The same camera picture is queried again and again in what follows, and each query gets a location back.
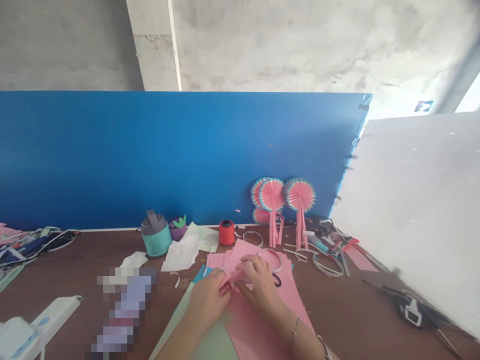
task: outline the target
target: purple cup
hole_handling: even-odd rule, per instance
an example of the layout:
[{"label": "purple cup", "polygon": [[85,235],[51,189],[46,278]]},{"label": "purple cup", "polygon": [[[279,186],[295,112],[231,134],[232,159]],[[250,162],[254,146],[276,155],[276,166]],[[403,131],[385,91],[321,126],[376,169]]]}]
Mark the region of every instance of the purple cup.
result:
[{"label": "purple cup", "polygon": [[178,228],[174,225],[174,221],[176,221],[178,223],[179,220],[180,220],[180,218],[177,217],[177,218],[173,219],[172,221],[170,221],[170,223],[168,224],[168,227],[170,228],[171,239],[174,240],[174,241],[182,240],[185,233],[187,232],[187,224],[183,225],[183,227],[181,227],[181,228]]}]

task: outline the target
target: bracelet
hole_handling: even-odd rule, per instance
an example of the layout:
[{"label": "bracelet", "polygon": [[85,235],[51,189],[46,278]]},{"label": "bracelet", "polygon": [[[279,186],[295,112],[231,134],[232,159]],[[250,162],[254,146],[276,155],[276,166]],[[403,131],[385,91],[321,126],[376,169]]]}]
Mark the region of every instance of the bracelet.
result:
[{"label": "bracelet", "polygon": [[[299,331],[299,326],[301,322],[302,321],[300,320],[300,318],[296,320],[296,327],[295,327],[295,330],[293,330],[292,348],[293,348],[293,345],[295,344],[295,340],[297,339],[297,333]],[[322,337],[320,335],[317,335],[316,337],[321,341],[323,347],[325,348],[325,359],[334,360],[332,357],[332,352],[330,351],[329,347],[327,346],[325,341],[322,339]]]},{"label": "bracelet", "polygon": [[329,347],[327,346],[325,341],[322,339],[322,337],[320,335],[317,335],[316,337],[321,341],[321,343],[323,344],[323,347],[325,348],[325,352],[326,352],[325,359],[334,360],[332,358],[332,352],[330,351]]}]

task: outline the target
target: wrist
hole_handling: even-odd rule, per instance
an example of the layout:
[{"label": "wrist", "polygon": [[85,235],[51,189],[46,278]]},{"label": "wrist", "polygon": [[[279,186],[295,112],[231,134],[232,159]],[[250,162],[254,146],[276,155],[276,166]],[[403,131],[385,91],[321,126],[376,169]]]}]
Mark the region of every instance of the wrist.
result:
[{"label": "wrist", "polygon": [[293,333],[297,327],[297,319],[298,316],[285,306],[284,309],[278,312],[271,326],[285,342],[290,342],[293,339]]},{"label": "wrist", "polygon": [[198,317],[191,316],[188,312],[185,313],[180,324],[185,331],[188,332],[189,336],[193,338],[203,339],[210,330],[210,327],[205,321],[201,321]]}]

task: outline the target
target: person's left hand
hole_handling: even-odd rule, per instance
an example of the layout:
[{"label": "person's left hand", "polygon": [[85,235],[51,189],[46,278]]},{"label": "person's left hand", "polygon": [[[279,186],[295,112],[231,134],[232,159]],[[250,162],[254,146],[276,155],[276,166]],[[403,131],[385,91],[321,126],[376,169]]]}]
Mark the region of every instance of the person's left hand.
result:
[{"label": "person's left hand", "polygon": [[184,319],[207,332],[217,322],[232,294],[226,291],[219,296],[219,285],[225,272],[213,269],[206,277],[197,282],[190,295],[190,301]]}]

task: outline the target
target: gray lid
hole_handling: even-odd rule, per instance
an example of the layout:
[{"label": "gray lid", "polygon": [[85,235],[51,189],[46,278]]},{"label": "gray lid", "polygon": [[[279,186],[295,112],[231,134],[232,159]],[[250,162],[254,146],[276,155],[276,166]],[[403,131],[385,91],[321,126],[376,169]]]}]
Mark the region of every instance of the gray lid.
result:
[{"label": "gray lid", "polygon": [[161,214],[156,214],[153,209],[148,210],[146,214],[148,217],[141,222],[142,235],[149,236],[158,234],[168,226],[167,220],[165,220]]}]

